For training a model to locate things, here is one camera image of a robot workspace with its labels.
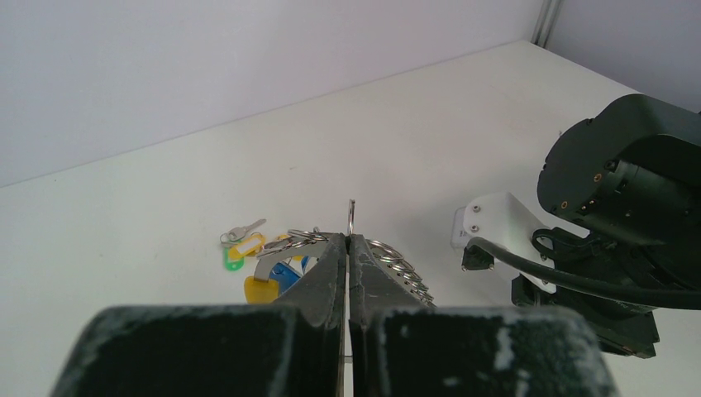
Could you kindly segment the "blue key tag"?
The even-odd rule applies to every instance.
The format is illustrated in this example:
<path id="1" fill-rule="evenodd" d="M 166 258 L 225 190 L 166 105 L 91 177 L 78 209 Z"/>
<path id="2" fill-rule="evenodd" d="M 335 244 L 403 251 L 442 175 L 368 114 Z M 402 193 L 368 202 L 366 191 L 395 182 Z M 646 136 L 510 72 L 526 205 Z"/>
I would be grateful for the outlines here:
<path id="1" fill-rule="evenodd" d="M 291 265 L 292 261 L 298 262 L 299 269 Z M 284 294 L 306 274 L 309 261 L 309 256 L 294 256 L 289 261 L 275 264 L 269 277 L 278 283 L 278 295 Z"/>

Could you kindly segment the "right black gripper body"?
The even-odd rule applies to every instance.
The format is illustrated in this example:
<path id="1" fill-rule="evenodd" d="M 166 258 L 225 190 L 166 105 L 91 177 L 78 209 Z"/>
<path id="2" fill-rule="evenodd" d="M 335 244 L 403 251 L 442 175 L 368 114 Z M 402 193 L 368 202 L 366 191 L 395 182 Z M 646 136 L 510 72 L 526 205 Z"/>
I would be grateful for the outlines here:
<path id="1" fill-rule="evenodd" d="M 534 233 L 536 249 L 552 259 L 555 268 L 588 279 L 633 286 L 633 280 L 614 255 L 618 244 L 605 237 L 578 237 L 564 229 L 539 229 Z M 548 294 L 525 276 L 511 282 L 511 301 L 518 307 L 561 306 L 579 313 L 596 333 L 603 352 L 647 359 L 656 356 L 660 341 L 652 309 L 602 299 L 560 286 Z"/>

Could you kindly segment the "yellow key tag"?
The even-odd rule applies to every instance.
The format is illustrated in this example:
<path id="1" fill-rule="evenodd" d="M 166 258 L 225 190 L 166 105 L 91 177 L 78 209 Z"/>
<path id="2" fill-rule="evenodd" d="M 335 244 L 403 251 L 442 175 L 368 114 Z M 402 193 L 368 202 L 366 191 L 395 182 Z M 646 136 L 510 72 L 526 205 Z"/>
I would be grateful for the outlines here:
<path id="1" fill-rule="evenodd" d="M 274 279 L 258 280 L 249 276 L 243 287 L 248 304 L 270 304 L 279 297 L 279 282 Z"/>

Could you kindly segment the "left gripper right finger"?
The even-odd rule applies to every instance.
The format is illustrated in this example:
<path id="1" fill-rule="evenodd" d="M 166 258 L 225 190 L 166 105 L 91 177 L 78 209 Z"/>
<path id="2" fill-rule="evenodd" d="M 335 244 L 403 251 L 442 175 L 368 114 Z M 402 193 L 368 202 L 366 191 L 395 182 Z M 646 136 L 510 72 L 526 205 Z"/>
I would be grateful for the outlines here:
<path id="1" fill-rule="evenodd" d="M 594 333 L 560 308 L 430 308 L 348 240 L 357 396 L 616 396 Z"/>

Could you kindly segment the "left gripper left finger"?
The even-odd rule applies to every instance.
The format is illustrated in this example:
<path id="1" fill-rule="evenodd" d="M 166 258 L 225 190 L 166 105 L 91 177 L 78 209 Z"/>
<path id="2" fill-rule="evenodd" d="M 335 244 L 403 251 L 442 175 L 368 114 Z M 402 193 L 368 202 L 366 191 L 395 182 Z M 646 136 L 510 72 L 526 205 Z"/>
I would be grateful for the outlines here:
<path id="1" fill-rule="evenodd" d="M 54 396 L 340 396 L 346 238 L 270 304 L 132 305 L 83 328 Z"/>

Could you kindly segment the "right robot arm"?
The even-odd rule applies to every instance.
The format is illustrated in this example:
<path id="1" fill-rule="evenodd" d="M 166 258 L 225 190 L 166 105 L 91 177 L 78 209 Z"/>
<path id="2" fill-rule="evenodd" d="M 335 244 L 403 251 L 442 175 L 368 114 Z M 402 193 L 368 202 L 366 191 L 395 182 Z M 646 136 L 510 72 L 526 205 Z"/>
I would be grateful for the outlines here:
<path id="1" fill-rule="evenodd" d="M 614 285 L 700 288 L 700 116 L 643 95 L 611 102 L 550 149 L 536 193 L 587 230 L 540 228 L 536 250 L 562 270 Z"/>

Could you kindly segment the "metal chain keyring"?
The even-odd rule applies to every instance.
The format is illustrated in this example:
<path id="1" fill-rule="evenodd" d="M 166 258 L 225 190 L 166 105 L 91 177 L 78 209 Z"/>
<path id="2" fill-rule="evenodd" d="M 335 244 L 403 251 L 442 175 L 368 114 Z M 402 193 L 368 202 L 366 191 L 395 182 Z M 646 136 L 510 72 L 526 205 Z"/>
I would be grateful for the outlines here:
<path id="1" fill-rule="evenodd" d="M 285 248 L 266 244 L 251 275 L 258 280 L 270 279 L 275 264 L 291 256 L 310 257 L 306 274 L 271 304 L 295 306 L 315 316 L 343 309 L 347 298 L 376 308 L 433 308 L 434 298 L 415 267 L 389 244 L 356 235 L 354 221 L 351 200 L 346 234 L 289 229 L 286 234 L 302 240 Z"/>

